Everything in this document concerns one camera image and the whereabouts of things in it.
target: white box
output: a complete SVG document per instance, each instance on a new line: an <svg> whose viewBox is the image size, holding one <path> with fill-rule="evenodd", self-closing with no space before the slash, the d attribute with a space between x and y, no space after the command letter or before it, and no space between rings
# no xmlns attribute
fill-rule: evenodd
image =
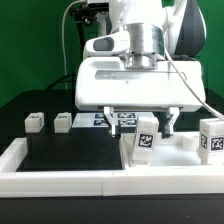
<svg viewBox="0 0 224 224"><path fill-rule="evenodd" d="M72 126L71 113L59 113L54 120L55 133L68 133Z"/></svg>
<svg viewBox="0 0 224 224"><path fill-rule="evenodd" d="M158 132L159 122L156 117L138 117L132 160L150 162Z"/></svg>
<svg viewBox="0 0 224 224"><path fill-rule="evenodd" d="M200 121L199 157L203 164L224 163L224 121L217 118Z"/></svg>
<svg viewBox="0 0 224 224"><path fill-rule="evenodd" d="M39 133L44 126L44 114L31 113L25 119L25 131L26 133Z"/></svg>

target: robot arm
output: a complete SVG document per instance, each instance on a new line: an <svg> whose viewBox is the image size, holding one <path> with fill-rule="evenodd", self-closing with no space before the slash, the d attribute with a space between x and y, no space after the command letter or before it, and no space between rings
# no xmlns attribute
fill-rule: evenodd
<svg viewBox="0 0 224 224"><path fill-rule="evenodd" d="M206 28L197 0L176 0L166 8L160 0L87 1L90 8L108 3L109 14L98 17L104 27L100 33L107 35L85 45L76 106L81 110L166 111L169 121L165 130L170 136L179 111L193 112L201 107L165 57L165 49L173 57L192 57L204 46ZM200 63L177 64L205 101ZM109 118L112 127L116 121Z"/></svg>

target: printed black pattern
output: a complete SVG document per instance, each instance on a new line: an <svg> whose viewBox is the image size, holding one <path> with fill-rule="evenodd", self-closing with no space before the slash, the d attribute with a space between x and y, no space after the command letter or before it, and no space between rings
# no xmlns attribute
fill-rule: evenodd
<svg viewBox="0 0 224 224"><path fill-rule="evenodd" d="M144 148L152 148L153 136L140 134L138 146Z"/></svg>

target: black table surface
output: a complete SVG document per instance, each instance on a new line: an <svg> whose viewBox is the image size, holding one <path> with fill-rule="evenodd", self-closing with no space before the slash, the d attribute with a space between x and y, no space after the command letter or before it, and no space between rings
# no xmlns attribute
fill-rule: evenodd
<svg viewBox="0 0 224 224"><path fill-rule="evenodd" d="M206 90L207 102L224 112L224 100ZM27 91L0 108L0 153L18 137L27 137L29 153L18 171L119 170L118 140L107 128L71 129L54 134L57 113L77 112L70 90ZM24 119L45 114L40 134L26 135ZM164 113L156 113L165 122ZM213 117L205 109L181 113L176 131L197 131L199 120ZM133 129L122 129L122 132ZM58 197L0 199L0 223L223 223L224 194L123 197Z"/></svg>

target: black cable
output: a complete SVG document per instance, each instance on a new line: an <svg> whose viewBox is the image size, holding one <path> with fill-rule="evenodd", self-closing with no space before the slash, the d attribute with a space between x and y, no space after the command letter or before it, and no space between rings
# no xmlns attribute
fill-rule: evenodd
<svg viewBox="0 0 224 224"><path fill-rule="evenodd" d="M53 83L51 83L49 86L47 86L46 90L51 90L55 85L57 85L58 83L66 83L66 82L74 82L74 81L63 81L67 78L74 78L76 74L72 74L72 75L64 75L60 78L58 78L56 81L54 81Z"/></svg>

